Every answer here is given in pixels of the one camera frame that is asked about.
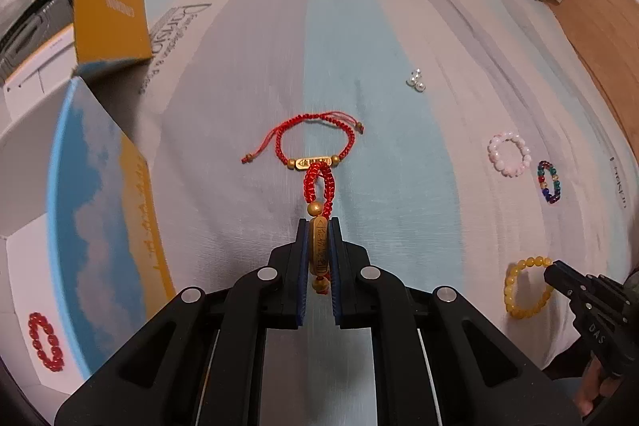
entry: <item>bed sheet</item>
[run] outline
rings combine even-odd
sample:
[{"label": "bed sheet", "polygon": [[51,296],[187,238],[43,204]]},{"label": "bed sheet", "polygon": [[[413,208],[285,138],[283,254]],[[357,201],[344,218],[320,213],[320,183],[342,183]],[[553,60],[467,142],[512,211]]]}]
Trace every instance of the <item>bed sheet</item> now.
[{"label": "bed sheet", "polygon": [[[113,98],[151,166],[177,289],[229,287],[293,240],[306,215],[302,174],[267,130],[305,111],[343,110],[365,124],[334,170],[333,215],[345,240],[407,286],[457,288],[540,367],[576,332],[554,295],[535,317],[505,312],[509,265],[562,259],[623,279],[637,251],[639,170],[550,10],[533,0],[146,0],[155,58]],[[407,86],[423,71],[426,90]],[[505,178],[490,138],[519,133],[533,165]],[[333,154],[340,131],[287,132],[292,157]],[[552,162],[562,197],[544,200],[535,165]],[[541,273],[520,277],[535,301]],[[306,324],[269,332],[262,424],[375,423],[370,336],[333,326],[329,297],[309,291]]]}]

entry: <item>wooden panel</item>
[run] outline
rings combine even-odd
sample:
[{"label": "wooden panel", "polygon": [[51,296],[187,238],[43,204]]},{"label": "wooden panel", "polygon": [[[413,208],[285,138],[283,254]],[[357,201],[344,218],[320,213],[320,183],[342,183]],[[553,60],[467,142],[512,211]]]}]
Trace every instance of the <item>wooden panel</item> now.
[{"label": "wooden panel", "polygon": [[639,4],[636,0],[543,1],[639,159]]}]

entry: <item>box with cloud print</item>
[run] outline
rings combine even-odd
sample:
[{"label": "box with cloud print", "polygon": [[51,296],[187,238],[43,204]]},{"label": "box with cloud print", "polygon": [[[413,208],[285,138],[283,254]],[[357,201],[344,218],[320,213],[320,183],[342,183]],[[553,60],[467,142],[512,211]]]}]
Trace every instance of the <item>box with cloud print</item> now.
[{"label": "box with cloud print", "polygon": [[69,357],[87,379],[175,290],[145,158],[78,77],[51,149],[47,220]]}]

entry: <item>gold bar charm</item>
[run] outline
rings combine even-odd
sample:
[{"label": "gold bar charm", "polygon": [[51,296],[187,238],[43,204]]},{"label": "gold bar charm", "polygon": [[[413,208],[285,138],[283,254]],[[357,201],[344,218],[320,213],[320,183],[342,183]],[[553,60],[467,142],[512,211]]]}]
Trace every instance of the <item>gold bar charm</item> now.
[{"label": "gold bar charm", "polygon": [[328,275],[328,220],[314,217],[309,224],[309,271],[313,276]]},{"label": "gold bar charm", "polygon": [[299,158],[295,159],[295,168],[297,170],[308,170],[312,162],[323,161],[328,166],[331,165],[330,156],[318,156],[317,158]]}]

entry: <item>gray suitcase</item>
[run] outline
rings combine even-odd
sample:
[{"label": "gray suitcase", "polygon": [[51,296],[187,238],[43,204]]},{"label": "gray suitcase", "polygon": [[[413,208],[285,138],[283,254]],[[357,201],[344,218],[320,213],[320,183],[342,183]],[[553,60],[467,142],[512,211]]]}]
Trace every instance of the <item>gray suitcase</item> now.
[{"label": "gray suitcase", "polygon": [[0,85],[34,51],[72,22],[68,0],[53,0],[25,20],[0,52]]}]

